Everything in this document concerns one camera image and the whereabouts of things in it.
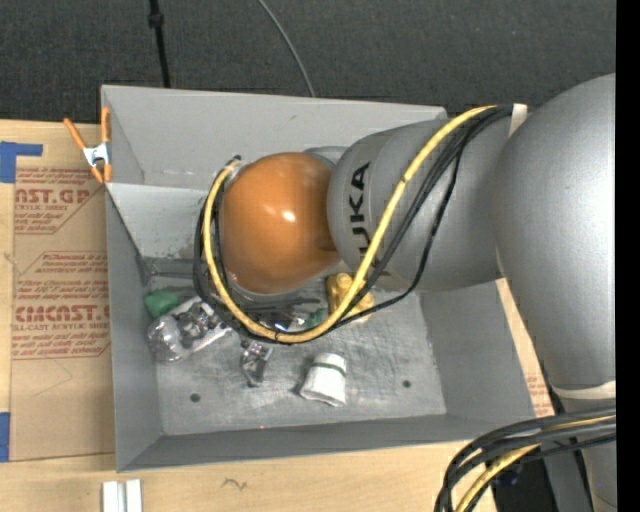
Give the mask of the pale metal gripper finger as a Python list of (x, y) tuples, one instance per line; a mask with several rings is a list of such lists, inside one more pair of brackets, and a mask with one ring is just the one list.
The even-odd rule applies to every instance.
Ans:
[(242, 342), (243, 352), (240, 357), (240, 367), (249, 387), (256, 387), (255, 365), (257, 361), (256, 343)]
[(264, 382), (266, 367), (272, 353), (273, 353), (273, 349), (271, 347), (263, 347), (258, 356), (257, 363), (256, 363), (255, 376), (256, 376), (256, 382), (259, 385), (261, 385)]

